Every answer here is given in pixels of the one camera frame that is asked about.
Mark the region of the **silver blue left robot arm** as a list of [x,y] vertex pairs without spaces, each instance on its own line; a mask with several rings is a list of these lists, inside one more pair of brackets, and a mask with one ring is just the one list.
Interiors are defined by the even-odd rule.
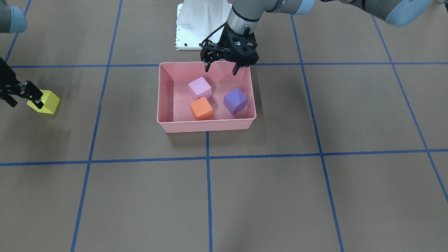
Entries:
[[[342,0],[394,27],[403,27],[421,16],[431,0]],[[216,28],[222,31],[218,42],[208,35],[201,43],[200,60],[208,72],[212,63],[225,60],[234,63],[232,74],[259,60],[255,30],[264,13],[308,14],[315,0],[235,0],[226,21]]]

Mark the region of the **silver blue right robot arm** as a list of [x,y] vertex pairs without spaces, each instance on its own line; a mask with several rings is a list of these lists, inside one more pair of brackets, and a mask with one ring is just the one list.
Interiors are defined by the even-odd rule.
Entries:
[[[27,19],[24,12],[19,7],[8,5],[5,0],[2,0],[0,4],[0,32],[7,34],[21,33],[26,28]],[[19,81],[14,70],[1,58],[0,98],[9,104],[9,106],[16,107],[18,102],[12,97],[13,95],[29,100],[38,109],[44,106],[42,102],[42,91],[32,81]]]

